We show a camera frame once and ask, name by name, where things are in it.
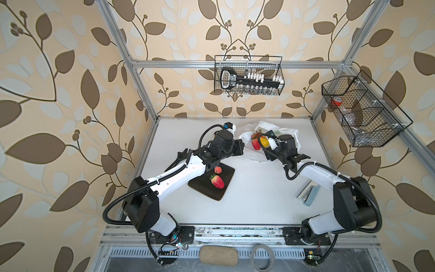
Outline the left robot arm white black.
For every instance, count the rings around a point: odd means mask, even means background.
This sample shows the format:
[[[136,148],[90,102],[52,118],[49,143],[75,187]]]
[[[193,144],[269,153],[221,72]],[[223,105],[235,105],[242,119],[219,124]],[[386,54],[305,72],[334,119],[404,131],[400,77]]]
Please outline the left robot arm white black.
[[[186,149],[167,170],[155,177],[136,177],[127,193],[113,200],[103,211],[104,222],[116,226],[134,226],[144,233],[148,249],[151,250],[150,232],[160,235],[164,245],[176,246],[186,239],[179,223],[171,214],[160,211],[160,201],[189,181],[212,172],[223,159],[243,154],[244,143],[235,139],[236,126],[231,122],[211,126],[216,128],[214,139],[206,144],[199,143],[195,150]]]

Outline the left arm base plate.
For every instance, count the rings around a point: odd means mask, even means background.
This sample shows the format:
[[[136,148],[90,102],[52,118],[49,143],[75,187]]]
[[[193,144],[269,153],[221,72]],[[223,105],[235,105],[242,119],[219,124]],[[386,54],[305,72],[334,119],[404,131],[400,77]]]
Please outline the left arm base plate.
[[[151,231],[149,235],[154,239],[155,244],[192,244],[194,241],[194,226],[177,226],[174,231],[168,235]]]

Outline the large red fake strawberry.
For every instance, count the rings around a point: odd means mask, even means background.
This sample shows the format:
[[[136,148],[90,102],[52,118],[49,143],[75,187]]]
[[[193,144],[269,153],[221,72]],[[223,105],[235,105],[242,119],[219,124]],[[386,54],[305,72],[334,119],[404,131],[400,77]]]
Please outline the large red fake strawberry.
[[[225,183],[219,175],[212,175],[210,177],[210,181],[215,188],[223,189],[225,187]]]

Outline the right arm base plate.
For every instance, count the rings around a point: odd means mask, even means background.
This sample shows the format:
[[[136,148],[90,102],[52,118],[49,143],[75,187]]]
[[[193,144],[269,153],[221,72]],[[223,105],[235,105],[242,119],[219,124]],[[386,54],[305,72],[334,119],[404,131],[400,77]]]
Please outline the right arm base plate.
[[[328,234],[314,234],[305,227],[283,227],[283,237],[286,245],[300,245],[307,247],[330,246]]]

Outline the yellow fake lemon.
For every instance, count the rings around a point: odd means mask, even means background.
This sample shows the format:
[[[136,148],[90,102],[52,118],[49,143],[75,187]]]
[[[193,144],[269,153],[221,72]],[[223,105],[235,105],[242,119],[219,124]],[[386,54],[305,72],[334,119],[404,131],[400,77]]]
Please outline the yellow fake lemon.
[[[270,147],[270,143],[269,143],[267,137],[265,137],[265,136],[261,136],[259,141],[260,141],[260,143],[262,144],[262,146],[263,146],[264,148],[268,148],[268,147]]]

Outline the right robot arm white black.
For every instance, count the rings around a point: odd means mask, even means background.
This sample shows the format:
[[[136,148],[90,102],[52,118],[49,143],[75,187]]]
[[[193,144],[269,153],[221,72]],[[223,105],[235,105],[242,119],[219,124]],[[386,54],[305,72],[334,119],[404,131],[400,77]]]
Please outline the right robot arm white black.
[[[297,234],[301,242],[307,245],[314,244],[329,233],[334,236],[323,256],[308,257],[305,260],[307,265],[322,265],[333,251],[341,233],[377,233],[381,230],[381,211],[366,179],[345,176],[329,166],[313,161],[308,155],[300,154],[296,140],[290,134],[277,136],[270,130],[252,135],[251,140],[256,150],[265,153],[267,160],[278,160],[283,164],[289,181],[304,176],[333,193],[332,211],[305,219]]]

